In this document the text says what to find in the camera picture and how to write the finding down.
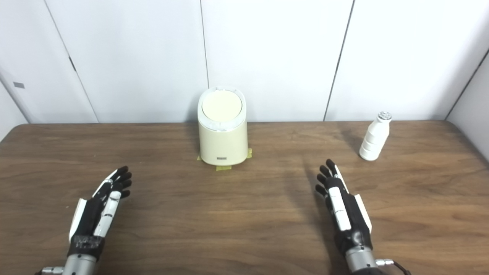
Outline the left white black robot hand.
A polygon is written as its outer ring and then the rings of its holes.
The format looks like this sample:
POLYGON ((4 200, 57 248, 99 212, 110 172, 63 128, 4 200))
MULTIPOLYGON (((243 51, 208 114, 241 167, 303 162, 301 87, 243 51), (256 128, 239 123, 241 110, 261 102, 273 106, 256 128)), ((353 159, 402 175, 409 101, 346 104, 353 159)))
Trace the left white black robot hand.
POLYGON ((99 261, 117 208, 130 195, 131 178, 129 167, 120 167, 103 179, 90 199, 79 199, 70 227, 68 257, 81 254, 99 261))

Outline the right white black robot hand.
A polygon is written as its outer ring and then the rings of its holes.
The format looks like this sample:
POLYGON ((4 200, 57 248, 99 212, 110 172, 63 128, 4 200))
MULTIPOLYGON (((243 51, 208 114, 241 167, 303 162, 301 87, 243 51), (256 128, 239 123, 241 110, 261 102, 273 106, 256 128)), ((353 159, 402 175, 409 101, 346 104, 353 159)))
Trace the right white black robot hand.
POLYGON ((349 249, 373 249, 371 225, 360 195, 352 195, 337 164, 327 159, 319 168, 316 191, 323 197, 335 230, 334 241, 338 251, 345 255, 349 249))

